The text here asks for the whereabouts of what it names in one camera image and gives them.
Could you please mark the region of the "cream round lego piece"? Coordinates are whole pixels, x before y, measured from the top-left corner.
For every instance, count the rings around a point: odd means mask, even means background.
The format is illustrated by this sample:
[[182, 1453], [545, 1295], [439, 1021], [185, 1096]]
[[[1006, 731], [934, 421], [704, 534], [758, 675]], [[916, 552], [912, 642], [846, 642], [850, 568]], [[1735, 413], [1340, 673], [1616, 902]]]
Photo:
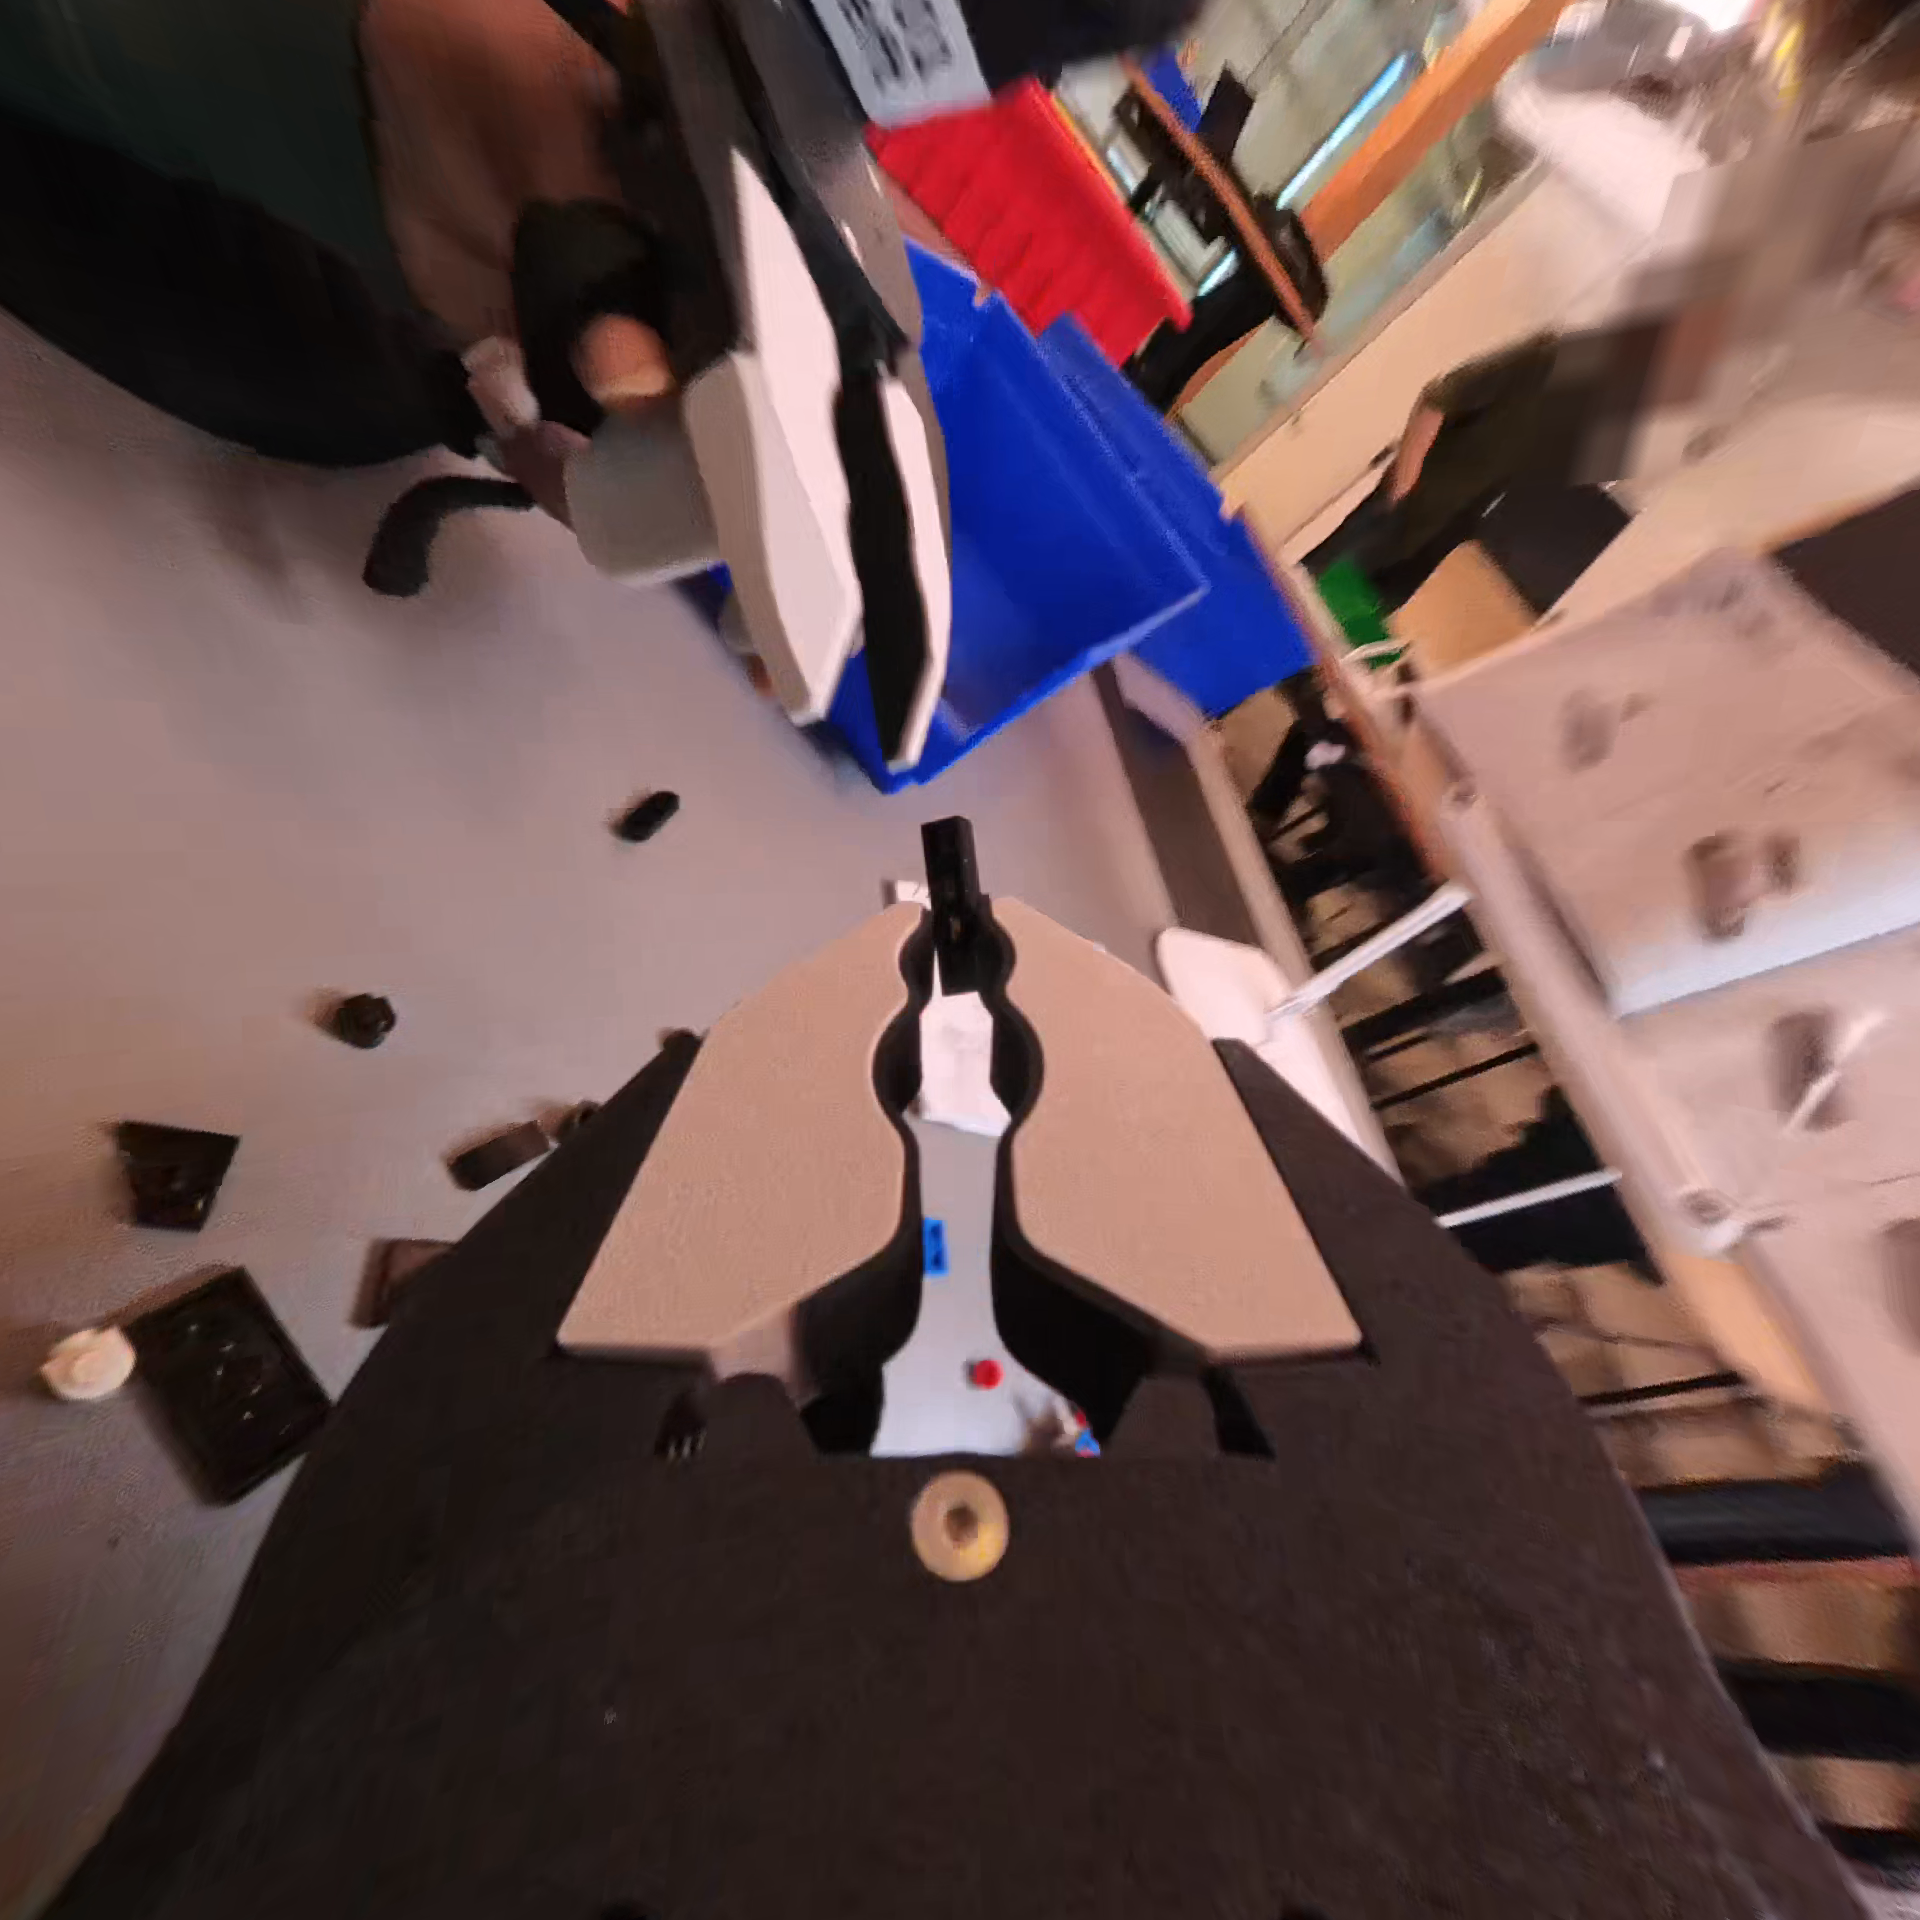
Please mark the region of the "cream round lego piece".
[[60, 1337], [43, 1366], [43, 1386], [65, 1405], [99, 1405], [121, 1395], [138, 1370], [138, 1347], [116, 1326], [87, 1326]]

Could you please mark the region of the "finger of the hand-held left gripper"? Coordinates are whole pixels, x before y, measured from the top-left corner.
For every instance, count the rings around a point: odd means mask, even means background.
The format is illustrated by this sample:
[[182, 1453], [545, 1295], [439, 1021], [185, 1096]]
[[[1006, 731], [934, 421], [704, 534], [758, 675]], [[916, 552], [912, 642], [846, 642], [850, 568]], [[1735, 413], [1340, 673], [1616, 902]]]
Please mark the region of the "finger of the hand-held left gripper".
[[728, 159], [734, 345], [682, 389], [738, 629], [796, 725], [825, 718], [852, 659], [860, 581], [832, 406], [842, 358], [792, 227], [746, 152]]
[[953, 554], [936, 430], [885, 364], [852, 364], [832, 407], [850, 485], [860, 653], [889, 771], [922, 763], [946, 682]]

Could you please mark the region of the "narrow black lego plate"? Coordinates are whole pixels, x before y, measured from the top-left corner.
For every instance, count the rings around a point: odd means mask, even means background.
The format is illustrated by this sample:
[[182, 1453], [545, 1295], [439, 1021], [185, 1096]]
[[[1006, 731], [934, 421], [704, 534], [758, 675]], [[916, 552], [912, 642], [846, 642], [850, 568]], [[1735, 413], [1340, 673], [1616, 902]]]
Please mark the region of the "narrow black lego plate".
[[946, 996], [978, 996], [993, 978], [997, 934], [978, 888], [977, 838], [965, 816], [922, 827], [934, 967]]

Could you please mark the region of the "flat black lego plate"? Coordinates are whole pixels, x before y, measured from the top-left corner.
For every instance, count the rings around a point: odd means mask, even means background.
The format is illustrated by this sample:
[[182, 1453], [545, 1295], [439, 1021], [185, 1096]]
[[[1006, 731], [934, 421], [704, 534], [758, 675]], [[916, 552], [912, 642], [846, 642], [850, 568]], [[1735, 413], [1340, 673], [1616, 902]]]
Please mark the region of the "flat black lego plate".
[[236, 1504], [293, 1466], [333, 1396], [246, 1268], [125, 1323], [134, 1377], [195, 1491]]

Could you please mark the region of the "white booklet stand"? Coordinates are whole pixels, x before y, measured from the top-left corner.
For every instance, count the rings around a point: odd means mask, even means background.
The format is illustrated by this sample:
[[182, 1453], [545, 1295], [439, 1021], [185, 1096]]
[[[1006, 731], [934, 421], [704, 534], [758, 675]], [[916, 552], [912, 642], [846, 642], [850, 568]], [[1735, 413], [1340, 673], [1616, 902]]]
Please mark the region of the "white booklet stand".
[[1349, 1046], [1340, 1038], [1333, 996], [1418, 937], [1466, 913], [1470, 903], [1472, 891], [1446, 882], [1413, 912], [1317, 972], [1303, 967], [1283, 972], [1264, 947], [1229, 944], [1183, 928], [1158, 934], [1157, 967], [1165, 993], [1210, 1042], [1244, 1046], [1401, 1185], [1401, 1164], [1362, 1091]]

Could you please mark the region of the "black lego slope piece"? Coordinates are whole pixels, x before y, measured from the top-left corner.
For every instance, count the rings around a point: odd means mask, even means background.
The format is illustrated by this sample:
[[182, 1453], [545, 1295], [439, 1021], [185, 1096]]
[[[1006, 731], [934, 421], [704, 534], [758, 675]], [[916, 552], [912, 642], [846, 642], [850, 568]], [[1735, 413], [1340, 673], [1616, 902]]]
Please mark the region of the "black lego slope piece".
[[482, 1192], [496, 1182], [537, 1164], [552, 1153], [554, 1140], [540, 1120], [516, 1120], [482, 1137], [465, 1140], [445, 1157], [452, 1182], [465, 1192]]

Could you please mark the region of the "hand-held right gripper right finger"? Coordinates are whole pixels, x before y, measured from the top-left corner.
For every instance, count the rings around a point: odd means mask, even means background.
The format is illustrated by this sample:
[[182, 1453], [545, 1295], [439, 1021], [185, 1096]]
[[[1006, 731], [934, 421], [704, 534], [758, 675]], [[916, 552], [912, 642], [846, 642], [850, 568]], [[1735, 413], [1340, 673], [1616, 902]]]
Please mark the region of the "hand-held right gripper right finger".
[[1203, 1025], [1019, 897], [988, 903], [988, 1300], [1011, 1358], [1111, 1453], [1168, 1385], [1203, 1451], [1268, 1453], [1241, 1377], [1368, 1341]]

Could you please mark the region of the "lego instruction booklet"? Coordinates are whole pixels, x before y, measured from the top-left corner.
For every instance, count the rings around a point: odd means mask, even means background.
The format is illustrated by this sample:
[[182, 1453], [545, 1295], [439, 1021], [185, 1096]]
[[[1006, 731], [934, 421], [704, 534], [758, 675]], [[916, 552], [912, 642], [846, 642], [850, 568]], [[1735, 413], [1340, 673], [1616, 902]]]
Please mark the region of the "lego instruction booklet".
[[1719, 552], [1411, 703], [1646, 1240], [1749, 1278], [1918, 1526], [1918, 682]]

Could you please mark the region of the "green plastic bin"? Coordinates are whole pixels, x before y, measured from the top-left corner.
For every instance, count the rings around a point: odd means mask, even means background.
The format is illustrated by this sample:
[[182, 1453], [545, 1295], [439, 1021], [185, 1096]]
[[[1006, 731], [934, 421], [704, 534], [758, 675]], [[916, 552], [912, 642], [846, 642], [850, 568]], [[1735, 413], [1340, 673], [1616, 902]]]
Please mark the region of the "green plastic bin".
[[1371, 657], [1382, 657], [1382, 651], [1388, 657], [1396, 653], [1396, 640], [1391, 634], [1377, 587], [1368, 581], [1362, 563], [1352, 558], [1333, 562], [1317, 573], [1317, 590], [1349, 651], [1371, 651]]

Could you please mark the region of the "black lego wedge plate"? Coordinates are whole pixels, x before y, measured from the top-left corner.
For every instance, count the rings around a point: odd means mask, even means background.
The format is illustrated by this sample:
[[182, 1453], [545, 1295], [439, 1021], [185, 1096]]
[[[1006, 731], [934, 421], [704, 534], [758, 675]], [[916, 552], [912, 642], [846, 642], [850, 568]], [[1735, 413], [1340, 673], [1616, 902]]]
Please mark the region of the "black lego wedge plate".
[[198, 1235], [238, 1145], [238, 1137], [215, 1129], [116, 1120], [113, 1153], [127, 1185], [131, 1224]]

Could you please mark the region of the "red plastic bin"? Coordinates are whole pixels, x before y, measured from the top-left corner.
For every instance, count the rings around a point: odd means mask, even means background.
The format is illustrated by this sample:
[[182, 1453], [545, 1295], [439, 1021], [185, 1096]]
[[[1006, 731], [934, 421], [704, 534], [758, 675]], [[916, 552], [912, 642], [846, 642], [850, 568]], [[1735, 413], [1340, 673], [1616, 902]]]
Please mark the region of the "red plastic bin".
[[1027, 334], [1073, 321], [1123, 364], [1158, 326], [1186, 331], [1175, 273], [1045, 83], [1017, 81], [978, 109], [864, 137], [878, 169]]

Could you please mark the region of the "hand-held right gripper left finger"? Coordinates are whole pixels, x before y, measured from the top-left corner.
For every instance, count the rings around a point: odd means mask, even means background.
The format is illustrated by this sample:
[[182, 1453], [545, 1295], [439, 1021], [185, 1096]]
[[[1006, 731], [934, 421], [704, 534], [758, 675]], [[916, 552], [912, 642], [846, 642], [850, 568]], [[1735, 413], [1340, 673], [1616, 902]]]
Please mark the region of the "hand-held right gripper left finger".
[[885, 903], [699, 1042], [557, 1323], [582, 1360], [778, 1385], [873, 1453], [924, 1293], [924, 903]]

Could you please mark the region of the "blue plastic bin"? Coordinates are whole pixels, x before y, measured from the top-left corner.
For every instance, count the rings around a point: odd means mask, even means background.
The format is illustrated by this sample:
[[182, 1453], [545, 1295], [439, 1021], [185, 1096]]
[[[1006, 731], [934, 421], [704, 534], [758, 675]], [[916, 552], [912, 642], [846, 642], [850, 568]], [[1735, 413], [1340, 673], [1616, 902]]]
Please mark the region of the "blue plastic bin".
[[1038, 337], [1038, 350], [1206, 584], [1187, 610], [1168, 615], [1135, 642], [1135, 657], [1208, 721], [1309, 673], [1314, 651], [1294, 604], [1246, 524], [1229, 511], [1197, 452], [1076, 321], [1056, 321]]
[[1158, 413], [1073, 318], [1027, 334], [973, 271], [906, 245], [922, 358], [946, 450], [953, 634], [913, 767], [889, 771], [864, 667], [852, 664], [810, 747], [876, 790], [956, 759], [1195, 610], [1208, 577], [1144, 468]]

